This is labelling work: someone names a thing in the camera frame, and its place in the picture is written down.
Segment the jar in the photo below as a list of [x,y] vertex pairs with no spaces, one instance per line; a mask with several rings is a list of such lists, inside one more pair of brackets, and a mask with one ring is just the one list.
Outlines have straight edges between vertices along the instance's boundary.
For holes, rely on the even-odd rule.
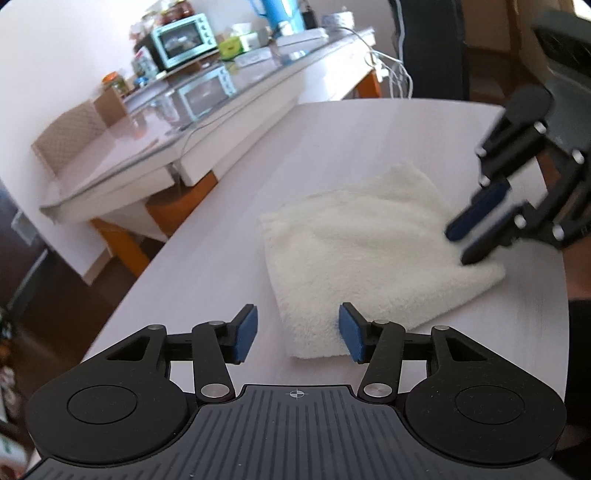
[[178,0],[175,7],[177,7],[182,18],[192,17],[195,14],[195,10],[189,0]]
[[129,87],[127,86],[125,79],[117,72],[111,72],[105,75],[102,84],[103,90],[107,91],[113,87],[121,97],[124,97],[129,93]]
[[162,16],[162,25],[168,25],[180,20],[181,14],[180,9],[176,8],[176,5],[173,5],[168,10],[164,10],[161,13]]

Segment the orange lid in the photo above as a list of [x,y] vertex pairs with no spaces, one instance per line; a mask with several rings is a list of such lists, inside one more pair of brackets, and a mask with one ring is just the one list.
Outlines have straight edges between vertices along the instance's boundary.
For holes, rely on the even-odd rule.
[[119,76],[119,73],[117,73],[117,72],[108,73],[107,75],[105,75],[105,77],[103,78],[102,82],[103,83],[112,82],[118,76]]

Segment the crosshair marking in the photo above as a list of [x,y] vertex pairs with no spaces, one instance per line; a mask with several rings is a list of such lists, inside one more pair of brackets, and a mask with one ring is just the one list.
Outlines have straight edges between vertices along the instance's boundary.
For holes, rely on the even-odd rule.
[[302,392],[302,390],[292,390],[291,392],[288,393],[288,395],[297,400],[298,398],[301,398],[304,395],[307,395],[307,393]]

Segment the folded towel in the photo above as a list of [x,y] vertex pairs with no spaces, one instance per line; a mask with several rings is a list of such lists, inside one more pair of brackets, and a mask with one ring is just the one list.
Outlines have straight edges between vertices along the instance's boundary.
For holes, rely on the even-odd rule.
[[368,320],[409,330],[503,279],[493,261],[461,266],[459,248],[443,235],[452,217],[435,185],[411,166],[262,216],[289,354],[347,355],[337,322],[345,301]]

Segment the glass tabletop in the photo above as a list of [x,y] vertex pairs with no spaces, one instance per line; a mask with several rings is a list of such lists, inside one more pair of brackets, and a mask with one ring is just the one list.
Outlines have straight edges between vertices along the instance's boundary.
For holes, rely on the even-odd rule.
[[[359,35],[372,33],[371,28]],[[50,185],[42,207],[48,208],[88,191],[109,178],[172,146],[187,132],[206,126],[208,118],[276,72],[346,37],[334,31],[321,40],[271,47],[271,58],[243,68],[216,62],[193,75],[178,77],[169,87],[94,140]]]

